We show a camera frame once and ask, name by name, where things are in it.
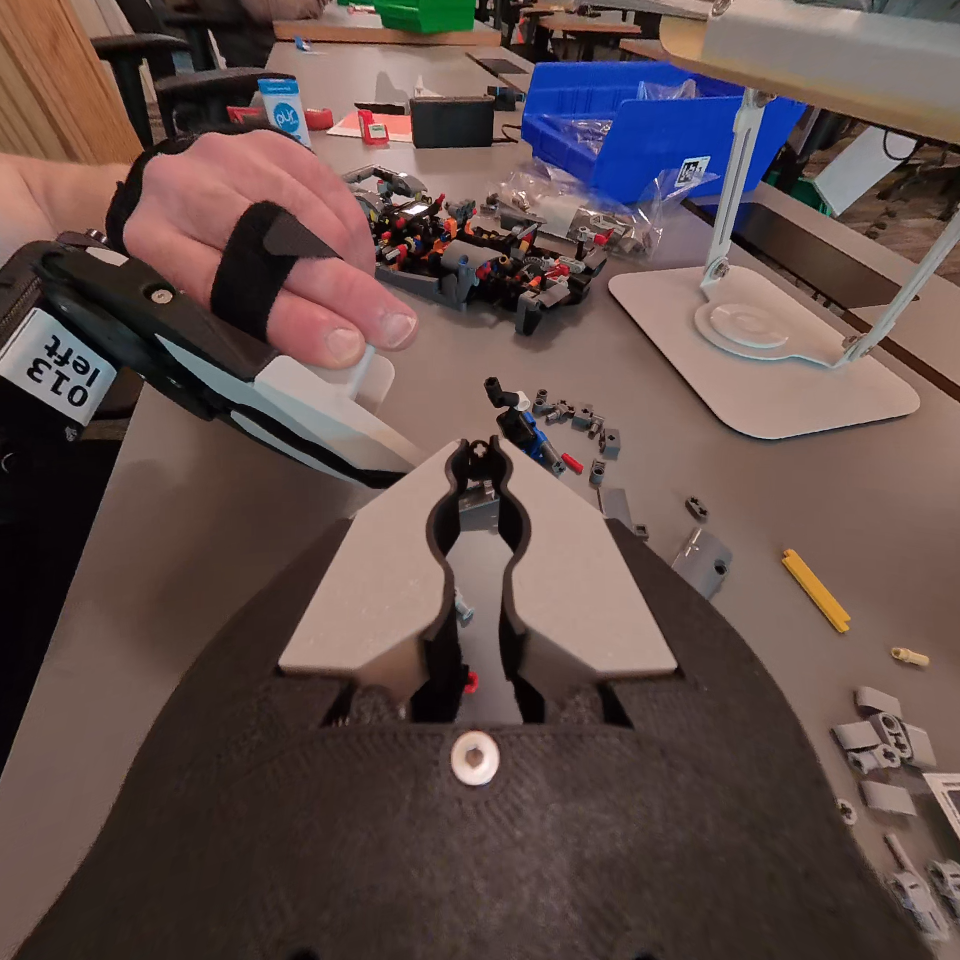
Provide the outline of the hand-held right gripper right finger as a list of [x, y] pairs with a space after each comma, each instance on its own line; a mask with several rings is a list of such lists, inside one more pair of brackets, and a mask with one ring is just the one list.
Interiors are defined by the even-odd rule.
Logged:
[[604, 515], [515, 444], [490, 439], [503, 570], [501, 664], [524, 724], [582, 688], [679, 670]]

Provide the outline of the black blue lego assembly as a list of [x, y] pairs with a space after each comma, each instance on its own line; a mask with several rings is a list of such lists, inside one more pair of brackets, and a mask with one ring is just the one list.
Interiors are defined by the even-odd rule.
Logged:
[[522, 390], [506, 390], [495, 376], [484, 381], [486, 396], [500, 411], [496, 422], [505, 440], [512, 443], [539, 466], [555, 476], [568, 470], [561, 460], [562, 453], [537, 425], [533, 403]]

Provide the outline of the person's left forearm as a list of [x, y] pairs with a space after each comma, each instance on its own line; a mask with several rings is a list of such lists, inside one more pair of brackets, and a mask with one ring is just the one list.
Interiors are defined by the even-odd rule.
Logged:
[[64, 232], [103, 232], [116, 186], [129, 164], [59, 163], [1, 155], [1, 262], [35, 241]]

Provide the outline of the row of small grey lego connectors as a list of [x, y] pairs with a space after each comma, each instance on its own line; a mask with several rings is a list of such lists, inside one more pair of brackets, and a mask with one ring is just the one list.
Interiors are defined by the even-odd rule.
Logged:
[[622, 433], [597, 413], [594, 404], [577, 402], [551, 394], [546, 389], [534, 394], [536, 424], [559, 453], [568, 453], [583, 464], [582, 478], [594, 491], [605, 484], [611, 466], [623, 450]]

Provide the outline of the partly built lego car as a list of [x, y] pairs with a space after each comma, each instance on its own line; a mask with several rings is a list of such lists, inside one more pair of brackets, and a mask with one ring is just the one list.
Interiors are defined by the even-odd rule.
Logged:
[[474, 199], [432, 197], [411, 174], [367, 165], [342, 181], [364, 210], [379, 282], [455, 310], [501, 309], [522, 337], [550, 311], [581, 304], [607, 262], [611, 230], [582, 232], [566, 254], [539, 243], [536, 219], [503, 217], [502, 230], [475, 225]]

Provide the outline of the pile of light grey lego pieces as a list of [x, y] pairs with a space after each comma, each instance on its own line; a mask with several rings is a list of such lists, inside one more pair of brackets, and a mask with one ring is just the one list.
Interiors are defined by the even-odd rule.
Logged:
[[[885, 882], [920, 937], [940, 948], [958, 938], [958, 839], [923, 774], [945, 772], [930, 734], [908, 720], [897, 697], [858, 686], [851, 702], [856, 718], [833, 726], [830, 737], [853, 775], [857, 800], [837, 798], [837, 810], [850, 827], [860, 813], [886, 827], [883, 845], [892, 870]], [[915, 862], [893, 828], [917, 826], [925, 812], [948, 833], [948, 853]]]

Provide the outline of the person's left hand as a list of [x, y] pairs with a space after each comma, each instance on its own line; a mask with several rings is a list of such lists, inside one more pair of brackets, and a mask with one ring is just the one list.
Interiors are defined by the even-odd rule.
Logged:
[[[265, 129], [208, 132], [144, 164], [124, 222], [123, 248], [219, 318], [312, 366], [354, 366], [371, 345], [400, 351], [415, 339], [413, 308], [375, 278], [364, 214], [341, 177], [299, 142]], [[281, 258], [279, 277], [254, 237], [234, 235], [253, 207], [289, 213], [333, 251]]]

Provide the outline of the black office chair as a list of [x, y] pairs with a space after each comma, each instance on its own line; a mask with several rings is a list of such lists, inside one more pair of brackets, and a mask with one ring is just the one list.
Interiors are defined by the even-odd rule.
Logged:
[[[95, 37], [93, 49], [109, 64], [126, 116], [145, 149], [154, 143], [140, 65], [150, 59], [172, 60], [188, 53], [187, 41], [167, 33], [132, 33]], [[262, 80], [293, 81], [295, 76], [268, 69], [239, 67], [173, 73], [152, 81], [160, 119], [168, 138], [207, 126], [231, 122], [230, 107], [245, 106], [258, 93]]]

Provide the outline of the orange paper sheet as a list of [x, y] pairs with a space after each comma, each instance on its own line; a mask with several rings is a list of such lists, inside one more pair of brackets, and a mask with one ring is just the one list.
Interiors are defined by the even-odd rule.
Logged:
[[[413, 141], [410, 116], [406, 114], [385, 114], [378, 112], [375, 112], [375, 114], [378, 114], [382, 118], [382, 122], [387, 126], [390, 134], [390, 143], [411, 143]], [[326, 133], [330, 137], [351, 138], [362, 141], [358, 129], [357, 109], [352, 113], [344, 115], [343, 118], [331, 126]]]

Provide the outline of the black rectangular case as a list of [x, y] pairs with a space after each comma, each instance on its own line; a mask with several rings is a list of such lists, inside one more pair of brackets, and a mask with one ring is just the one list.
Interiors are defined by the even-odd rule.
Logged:
[[494, 142], [496, 99], [414, 97], [410, 99], [416, 149], [482, 149]]

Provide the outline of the black flat tablet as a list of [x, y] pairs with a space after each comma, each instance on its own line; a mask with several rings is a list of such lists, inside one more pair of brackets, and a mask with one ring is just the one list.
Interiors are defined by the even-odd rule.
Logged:
[[534, 63], [503, 48], [464, 47], [463, 52], [475, 64], [494, 76], [530, 76]]

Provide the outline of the green plastic bin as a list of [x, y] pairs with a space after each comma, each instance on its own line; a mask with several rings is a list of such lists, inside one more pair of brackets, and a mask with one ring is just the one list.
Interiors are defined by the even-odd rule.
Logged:
[[418, 35], [474, 30], [474, 1], [374, 1], [384, 28]]

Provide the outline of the blue plastic bin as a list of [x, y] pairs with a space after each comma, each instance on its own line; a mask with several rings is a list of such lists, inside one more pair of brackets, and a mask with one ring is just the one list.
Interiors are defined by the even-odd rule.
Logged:
[[534, 66], [521, 138], [534, 158], [621, 203], [662, 172], [692, 198], [716, 196], [743, 94], [667, 62], [545, 62]]

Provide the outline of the white printed card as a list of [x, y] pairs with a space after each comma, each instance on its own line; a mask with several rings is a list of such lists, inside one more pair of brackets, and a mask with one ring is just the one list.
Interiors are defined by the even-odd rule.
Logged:
[[954, 835], [959, 839], [959, 773], [922, 774]]

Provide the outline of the white paper sheet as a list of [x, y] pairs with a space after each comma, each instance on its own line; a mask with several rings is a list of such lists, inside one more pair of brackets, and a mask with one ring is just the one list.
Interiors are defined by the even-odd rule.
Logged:
[[837, 217], [879, 181], [908, 160], [917, 140], [885, 127], [867, 126], [811, 183], [826, 207]]

